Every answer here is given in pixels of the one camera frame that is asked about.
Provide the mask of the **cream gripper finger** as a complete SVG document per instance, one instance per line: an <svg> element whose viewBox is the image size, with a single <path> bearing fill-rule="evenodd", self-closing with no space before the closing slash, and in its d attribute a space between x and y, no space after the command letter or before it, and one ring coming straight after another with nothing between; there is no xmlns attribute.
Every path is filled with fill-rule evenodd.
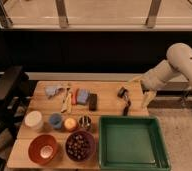
<svg viewBox="0 0 192 171"><path fill-rule="evenodd" d="M133 83L133 82L140 82L142 80L142 76L136 76L134 78L132 78L131 80L129 80L129 83Z"/></svg>
<svg viewBox="0 0 192 171"><path fill-rule="evenodd" d="M154 91L146 91L144 93L143 101L142 101L142 107L146 108L149 103L155 98L155 92Z"/></svg>

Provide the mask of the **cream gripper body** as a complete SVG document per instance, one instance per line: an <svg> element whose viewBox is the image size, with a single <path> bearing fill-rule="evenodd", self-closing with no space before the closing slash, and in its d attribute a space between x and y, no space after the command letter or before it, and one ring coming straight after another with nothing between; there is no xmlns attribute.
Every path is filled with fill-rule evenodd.
<svg viewBox="0 0 192 171"><path fill-rule="evenodd" d="M149 70L141 77L141 83L147 90L158 91L164 83L155 75L153 70Z"/></svg>

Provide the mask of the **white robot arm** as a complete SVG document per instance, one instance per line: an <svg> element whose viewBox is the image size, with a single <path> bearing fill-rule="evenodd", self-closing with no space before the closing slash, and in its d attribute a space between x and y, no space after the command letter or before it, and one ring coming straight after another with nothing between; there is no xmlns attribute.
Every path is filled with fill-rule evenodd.
<svg viewBox="0 0 192 171"><path fill-rule="evenodd" d="M146 73L131 79L131 82L139 81L147 90L143 96L141 107L147 107L155 98L157 91L179 75L183 75L192 88L192 48L185 43L171 45L167 49L164 60Z"/></svg>

